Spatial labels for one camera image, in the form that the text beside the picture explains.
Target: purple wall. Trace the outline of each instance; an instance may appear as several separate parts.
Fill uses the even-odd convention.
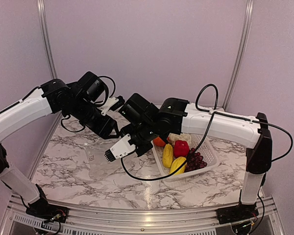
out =
[[[194,101],[208,83],[223,103],[243,28],[242,0],[47,0],[59,78],[108,75],[116,94]],[[201,104],[212,104],[207,92]]]
[[[230,112],[267,114],[294,138],[294,1],[257,0]],[[272,130],[274,157],[289,147],[288,137]],[[286,234],[294,234],[294,148],[274,162],[265,184],[273,194]]]
[[[0,110],[51,79],[37,1],[0,0]],[[8,160],[27,174],[54,117],[38,120],[7,138]],[[10,198],[0,182],[0,223]]]

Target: red bell pepper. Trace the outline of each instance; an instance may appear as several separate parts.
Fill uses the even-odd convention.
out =
[[[173,154],[176,158],[186,157],[189,151],[190,151],[190,148],[186,141],[175,141]]]

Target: white marble countertop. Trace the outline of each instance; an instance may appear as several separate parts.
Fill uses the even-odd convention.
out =
[[[118,121],[120,128],[127,124],[120,114],[109,112],[109,115]],[[81,128],[73,118],[65,124],[73,130]],[[237,202],[243,187],[245,150],[233,142],[209,140],[220,160],[212,171],[175,182],[141,182],[130,178],[120,161],[114,161],[113,165],[105,162],[103,154],[107,146],[117,140],[102,140],[87,128],[70,133],[59,125],[32,181],[42,187],[48,199],[97,207],[181,209]],[[98,164],[103,164],[98,170],[90,171],[85,143],[98,150]],[[138,177],[160,176],[152,151],[139,158],[128,156],[124,164]]]

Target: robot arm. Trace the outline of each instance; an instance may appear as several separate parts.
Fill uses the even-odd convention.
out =
[[[119,111],[130,124],[121,129],[123,138],[106,151],[107,159],[113,161],[132,152],[141,156],[152,148],[151,140],[158,136],[166,140],[169,133],[203,135],[212,113],[216,111],[204,107],[201,109],[203,111],[199,111],[195,104],[177,98],[165,100],[158,109],[139,94],[134,94]],[[209,136],[246,147],[246,173],[239,209],[220,211],[220,223],[242,219],[244,213],[246,216],[258,213],[255,210],[257,193],[265,173],[271,167],[272,139],[267,126],[253,121],[267,123],[267,118],[261,113],[252,117],[217,111],[208,132]]]
[[[99,104],[96,100],[104,91],[105,102]],[[74,116],[81,125],[87,126],[103,139],[118,138],[120,133],[117,122],[106,113],[123,104],[121,96],[108,97],[106,84],[93,73],[87,72],[77,82],[70,84],[65,84],[60,79],[49,81],[0,111],[0,180],[29,203],[30,210],[27,213],[34,216],[55,215],[59,207],[48,204],[41,188],[7,162],[6,151],[1,142],[34,120],[59,111],[62,111],[63,116]]]

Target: plastic basket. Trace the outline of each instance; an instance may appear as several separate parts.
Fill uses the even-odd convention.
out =
[[[192,136],[192,144],[190,148],[195,148],[201,141],[202,135],[191,134],[191,136]],[[163,150],[164,150],[164,147],[153,146],[152,148],[160,174],[162,176],[165,176],[169,174],[170,169],[164,167],[162,164]],[[198,149],[197,152],[200,152],[201,155],[204,157],[204,161],[207,163],[207,166],[205,168],[185,172],[179,175],[173,175],[164,180],[174,181],[174,180],[182,179],[185,177],[190,177],[193,175],[203,174],[206,171],[209,171],[212,168],[219,165],[217,154],[215,153],[214,149],[212,148],[210,142],[207,139],[205,139],[204,143],[201,145],[201,147]]]

